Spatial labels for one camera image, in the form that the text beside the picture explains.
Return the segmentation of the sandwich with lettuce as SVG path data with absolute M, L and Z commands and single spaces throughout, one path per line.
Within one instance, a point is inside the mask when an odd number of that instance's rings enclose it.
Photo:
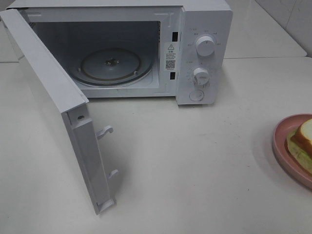
M 287 148 L 296 162 L 312 173 L 312 120 L 303 122 L 287 135 Z

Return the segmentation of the glass microwave turntable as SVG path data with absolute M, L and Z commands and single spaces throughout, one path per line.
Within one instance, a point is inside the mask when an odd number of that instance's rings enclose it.
M 73 63 L 71 74 L 93 86 L 115 86 L 140 79 L 153 67 L 156 52 L 111 47 L 94 51 Z

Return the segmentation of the round white door button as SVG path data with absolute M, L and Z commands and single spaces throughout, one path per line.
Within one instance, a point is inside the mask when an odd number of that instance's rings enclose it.
M 202 90 L 193 90 L 189 95 L 192 101 L 202 101 L 204 98 L 204 92 Z

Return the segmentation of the white microwave door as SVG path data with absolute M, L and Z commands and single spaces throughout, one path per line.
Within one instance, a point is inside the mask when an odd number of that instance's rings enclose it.
M 0 13 L 0 22 L 18 58 L 45 122 L 58 142 L 72 145 L 90 200 L 98 215 L 114 205 L 98 141 L 112 133 L 108 125 L 96 132 L 88 99 L 77 87 L 18 10 Z

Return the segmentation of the white warning label sticker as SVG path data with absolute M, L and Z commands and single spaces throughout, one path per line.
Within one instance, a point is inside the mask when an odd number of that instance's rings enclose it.
M 164 70 L 173 71 L 176 69 L 176 46 L 173 42 L 164 45 Z

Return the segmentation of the white microwave oven body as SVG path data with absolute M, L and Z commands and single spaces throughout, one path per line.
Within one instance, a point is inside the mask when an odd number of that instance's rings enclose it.
M 24 17 L 65 72 L 90 98 L 174 97 L 179 105 L 212 104 L 233 12 L 224 0 L 16 0 L 5 10 Z M 195 42 L 211 35 L 215 51 L 197 54 Z M 175 44 L 175 70 L 164 70 L 164 45 Z M 91 52 L 120 47 L 153 50 L 150 72 L 115 86 L 93 86 L 71 74 L 73 63 Z M 205 85 L 194 83 L 193 70 L 210 72 Z M 202 90 L 202 101 L 189 98 Z

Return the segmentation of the white timer knob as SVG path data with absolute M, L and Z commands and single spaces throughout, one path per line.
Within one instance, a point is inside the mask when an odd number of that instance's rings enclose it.
M 196 85 L 205 85 L 210 80 L 210 72 L 206 68 L 198 67 L 193 70 L 194 83 Z

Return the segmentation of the pink round plate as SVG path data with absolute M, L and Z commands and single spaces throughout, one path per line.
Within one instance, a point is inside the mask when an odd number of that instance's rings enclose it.
M 298 128 L 300 124 L 312 118 L 311 114 L 296 114 L 282 119 L 275 127 L 272 137 L 274 156 L 281 168 L 296 182 L 312 189 L 312 175 L 296 162 L 289 153 L 287 135 Z

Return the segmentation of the upper white power knob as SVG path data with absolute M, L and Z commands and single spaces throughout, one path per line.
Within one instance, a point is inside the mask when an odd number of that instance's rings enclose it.
M 197 39 L 195 46 L 198 55 L 208 57 L 215 51 L 216 42 L 211 35 L 203 35 Z

